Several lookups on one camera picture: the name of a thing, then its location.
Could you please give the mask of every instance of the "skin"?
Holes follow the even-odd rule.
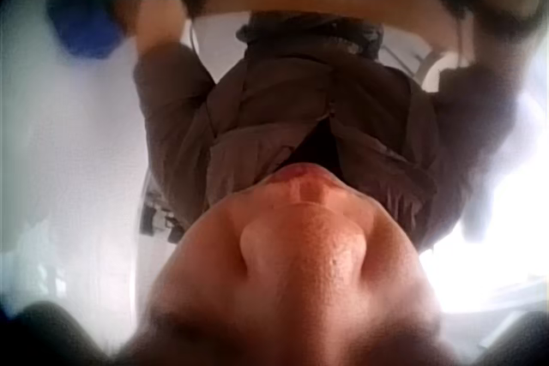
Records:
[[[448,364],[438,328],[399,225],[325,169],[298,164],[190,228],[130,346],[145,364]]]

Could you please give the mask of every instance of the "clothing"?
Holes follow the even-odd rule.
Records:
[[[151,169],[185,229],[276,171],[324,120],[343,180],[427,249],[459,219],[515,112],[508,86],[480,67],[444,73],[428,94],[400,71],[309,40],[258,42],[218,85],[190,49],[163,45],[135,77]]]

